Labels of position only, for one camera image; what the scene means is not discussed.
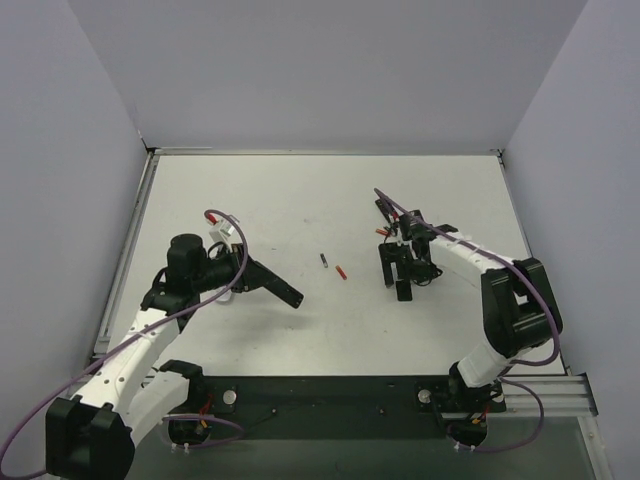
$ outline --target cable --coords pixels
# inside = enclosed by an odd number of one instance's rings
[[[218,248],[218,247],[226,247],[226,244],[224,242],[216,242],[213,245],[211,245],[209,247],[209,249],[207,250],[207,257],[210,257],[211,256],[211,252],[213,250],[215,250],[216,248]]]
[[[240,264],[240,269],[238,270],[238,273],[236,273],[235,277],[233,277],[233,279],[231,280],[231,282],[229,282],[229,284],[224,287],[222,290],[220,290],[219,292],[217,292],[215,295],[213,295],[212,297],[196,304],[196,305],[192,305],[191,307],[185,308],[184,310],[181,310],[179,312],[174,313],[173,315],[169,315],[161,320],[158,320],[155,323],[152,323],[151,325],[149,325],[148,327],[144,328],[143,330],[140,330],[139,335],[135,335],[127,340],[125,340],[124,342],[122,342],[121,344],[117,345],[116,347],[114,347],[112,350],[110,350],[109,352],[107,352],[107,354],[96,360],[94,363],[92,363],[91,365],[89,365],[87,368],[85,368],[82,372],[80,372],[78,375],[76,375],[75,377],[73,377],[71,380],[69,380],[67,383],[65,383],[64,385],[62,385],[61,387],[59,387],[58,389],[56,389],[55,391],[53,391],[52,393],[50,393],[49,395],[47,395],[43,400],[40,401],[40,403],[38,403],[35,407],[33,407],[33,409],[31,409],[31,411],[29,413],[27,413],[25,415],[25,417],[18,423],[18,425],[9,433],[9,435],[7,436],[7,439],[4,441],[4,443],[2,444],[2,447],[0,447],[0,480],[32,480],[34,478],[38,478],[41,477],[42,475],[45,475],[47,472],[46,470],[40,470],[38,472],[35,473],[30,473],[28,475],[22,475],[19,477],[12,477],[9,475],[6,475],[5,473],[2,472],[2,462],[4,460],[4,457],[7,454],[7,451],[9,450],[9,447],[11,446],[11,444],[13,443],[13,441],[15,440],[15,438],[18,436],[18,433],[20,433],[20,431],[22,431],[22,429],[25,427],[25,425],[33,418],[36,416],[36,414],[42,410],[45,406],[47,406],[51,401],[53,401],[58,395],[60,395],[62,392],[66,391],[69,387],[71,387],[72,385],[78,383],[80,380],[82,380],[86,375],[89,375],[91,373],[93,373],[94,371],[96,371],[98,368],[100,368],[107,360],[113,358],[114,356],[116,356],[118,353],[120,353],[122,350],[124,350],[125,348],[127,348],[129,345],[135,343],[136,341],[138,341],[138,339],[140,339],[140,335],[144,335],[146,333],[149,333],[150,331],[158,328],[161,325],[164,325],[165,323],[169,323],[172,320],[175,320],[178,317],[181,317],[183,315],[188,315],[192,312],[195,312],[196,310],[209,305],[210,303],[215,302],[218,298],[220,298],[222,295],[224,295],[225,293],[227,293],[235,284],[238,280],[240,280],[240,277],[242,276],[242,274],[244,273],[245,268],[247,267],[247,262],[249,261],[249,247],[247,245],[247,239],[244,236],[244,233],[242,232],[242,230],[240,229],[240,227],[238,226],[238,224],[235,222],[235,220],[233,219],[233,217],[231,217],[230,215],[227,215],[226,213],[223,213],[219,210],[207,210],[204,212],[204,216],[206,219],[209,219],[209,215],[211,214],[215,214],[215,215],[219,215],[222,218],[224,218],[225,220],[227,220],[237,231],[238,231],[238,235],[240,235],[240,240],[242,241],[242,245],[243,245],[243,255],[242,255],[242,263]]]
[[[195,422],[199,422],[201,420],[204,420],[206,422],[209,423],[217,423],[219,425],[226,425],[227,427],[231,427],[235,430],[238,431],[238,433],[236,435],[234,435],[233,437],[227,437],[227,438],[223,438],[220,440],[209,440],[208,442],[203,442],[201,444],[198,445],[189,445],[189,450],[199,450],[199,449],[203,449],[203,448],[210,448],[210,447],[218,447],[220,445],[225,445],[227,443],[231,443],[231,442],[235,442],[236,440],[240,440],[242,437],[244,437],[244,434],[246,433],[245,429],[241,426],[238,425],[237,423],[231,422],[229,420],[225,420],[223,418],[218,418],[218,417],[214,417],[213,415],[189,415],[189,414],[185,414],[185,415],[167,415],[165,416],[162,421],[163,422],[171,422],[171,421],[195,421]],[[165,445],[169,445],[171,447],[173,447],[173,445],[175,445],[177,448],[182,448],[185,449],[184,446],[176,444],[170,440],[167,440],[166,437],[161,433],[160,434],[160,439],[162,440],[162,443],[164,443]]]
[[[501,264],[502,266],[506,267],[511,272],[513,272],[513,274],[516,277],[518,277],[518,279],[524,284],[524,286],[527,287],[527,290],[531,292],[531,295],[533,296],[533,298],[535,298],[536,302],[538,302],[538,304],[540,305],[540,308],[542,308],[542,311],[547,317],[547,321],[549,322],[549,328],[551,329],[551,336],[553,337],[553,352],[551,353],[549,358],[546,358],[545,360],[539,360],[539,361],[514,360],[513,362],[511,362],[512,364],[528,365],[530,367],[542,367],[544,365],[549,365],[550,363],[555,361],[556,358],[558,358],[558,355],[560,355],[560,334],[558,333],[558,327],[556,326],[556,321],[553,317],[553,314],[551,313],[551,309],[549,308],[549,305],[547,305],[547,302],[545,302],[544,299],[542,298],[542,295],[540,295],[540,292],[538,292],[536,287],[533,286],[533,284],[529,281],[529,279],[520,270],[518,270],[515,266],[513,266],[503,258],[499,257],[495,253],[478,248],[477,245],[473,245],[467,242],[466,240],[460,240],[456,237],[453,237],[448,233],[440,230],[438,227],[434,227],[433,225],[425,222],[422,218],[411,215],[411,213],[407,209],[403,208],[401,205],[398,205],[397,202],[389,198],[379,189],[374,188],[373,191],[376,192],[376,195],[378,195],[378,197],[380,197],[380,199],[383,202],[386,202],[388,206],[393,206],[397,208],[405,215],[408,215],[409,218],[418,222],[420,225],[427,227],[432,232],[435,232],[436,234],[446,238],[451,242],[457,242],[460,245],[463,245],[470,250],[474,250],[480,255],[482,255],[483,257],[486,257],[490,260],[498,262],[499,264]]]
[[[529,445],[536,438],[540,436],[540,433],[542,432],[542,427],[544,426],[544,407],[542,406],[542,400],[540,399],[538,394],[522,383],[512,382],[511,380],[507,380],[506,378],[502,378],[500,379],[500,381],[502,383],[506,383],[507,385],[513,385],[514,387],[521,388],[527,391],[529,394],[531,394],[531,396],[534,398],[534,400],[538,404],[538,410],[540,411],[538,425],[536,425],[535,430],[531,435],[529,435],[524,440],[520,440],[519,442],[512,443],[511,445],[504,445],[502,447],[478,446],[473,448],[473,447],[470,447],[469,445],[464,445],[463,443],[456,442],[456,446],[458,446],[459,448],[463,448],[465,450],[469,450],[477,453],[502,453],[502,452],[508,452],[510,450],[515,450],[516,448],[524,447],[525,445]],[[449,434],[450,437],[451,437],[451,427],[452,425],[449,425],[449,427],[447,428],[447,434]]]

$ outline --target small red object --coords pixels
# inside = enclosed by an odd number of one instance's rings
[[[336,265],[336,270],[338,271],[338,273],[340,274],[343,280],[347,279],[347,274],[344,273],[344,270],[342,270],[342,268],[340,268],[340,265]]]

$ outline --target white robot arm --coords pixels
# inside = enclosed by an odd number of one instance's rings
[[[194,313],[181,312],[199,304],[200,294],[227,285],[240,274],[245,252],[242,244],[229,243],[231,233],[227,222],[216,222],[215,243],[208,252],[197,235],[171,240],[167,267],[156,275],[121,344],[132,336],[141,338],[107,360],[73,398],[57,398],[47,410],[47,472],[70,479],[124,478],[135,447],[167,413],[198,412],[210,405],[202,368],[197,365],[170,360],[146,388],[141,384]],[[300,306],[304,298],[300,292],[250,256],[246,258],[233,292],[264,287],[291,307]],[[153,327],[174,314],[180,316]],[[201,441],[209,434],[199,431],[198,424],[180,423],[188,424],[180,427],[188,430],[186,435]]]

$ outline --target metal frame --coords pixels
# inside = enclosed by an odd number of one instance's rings
[[[478,150],[472,152],[425,152],[424,149],[407,149],[407,150],[353,150],[345,152],[344,150],[304,150],[304,149],[273,149],[273,150],[219,150],[215,148],[157,148],[155,154],[160,156],[178,156],[178,155],[308,155],[308,156],[459,156],[481,157],[495,156],[498,149]]]
[[[140,179],[140,184],[138,185],[136,203],[133,207],[131,221],[127,229],[127,236],[125,237],[125,242],[120,252],[116,273],[113,277],[111,289],[109,290],[109,298],[107,299],[107,304],[100,322],[100,329],[98,330],[98,336],[94,346],[94,357],[104,355],[109,348],[111,324],[114,321],[114,315],[118,310],[120,298],[122,297],[122,290],[124,289],[124,283],[127,278],[129,266],[131,265],[133,252],[136,242],[138,241],[138,233],[140,233],[140,227],[142,226],[142,217],[147,207],[151,184],[153,183],[157,168],[158,156],[149,152],[145,169]]]
[[[498,150],[487,152],[466,153],[465,155],[495,155],[499,157]],[[122,296],[124,281],[131,263],[133,251],[140,231],[144,211],[150,194],[151,185],[158,167],[159,157],[163,155],[425,155],[425,152],[343,152],[343,151],[304,151],[304,150],[270,150],[270,151],[219,151],[214,149],[179,149],[164,148],[156,149],[150,152],[147,157],[147,165],[145,167],[133,215],[127,231],[125,244],[123,246],[116,274],[111,286],[109,298],[101,320],[98,337],[95,344],[95,356],[101,356],[106,353],[110,340],[110,327],[114,320],[115,312]],[[503,177],[504,164],[501,162],[501,170]],[[507,189],[509,184],[504,177]],[[527,240],[520,218],[516,212],[516,218],[520,225],[527,251],[531,252],[530,245]],[[147,377],[145,383],[150,381],[152,377]],[[586,376],[527,376],[514,377],[518,382],[524,383],[531,387],[542,398],[545,406],[545,415],[553,417],[572,417],[577,418],[580,430],[584,438],[585,448],[588,453],[595,478],[598,480],[611,480],[613,478],[598,425],[595,419],[597,409],[589,387]],[[536,417],[538,415],[538,407],[535,401],[523,391],[508,385],[504,386],[505,400],[508,410],[505,413],[496,415],[504,417]]]

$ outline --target black bracket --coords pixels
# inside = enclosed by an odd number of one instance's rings
[[[540,293],[551,310],[558,333],[562,332],[562,317],[542,263],[528,258],[514,261],[513,265]],[[506,268],[487,270],[480,279],[484,332],[500,355],[511,358],[551,338],[549,320],[513,272]],[[518,303],[517,297],[525,297],[526,301]]]
[[[64,478],[125,478],[133,463],[131,429],[112,405],[56,398],[45,417],[46,470]]]

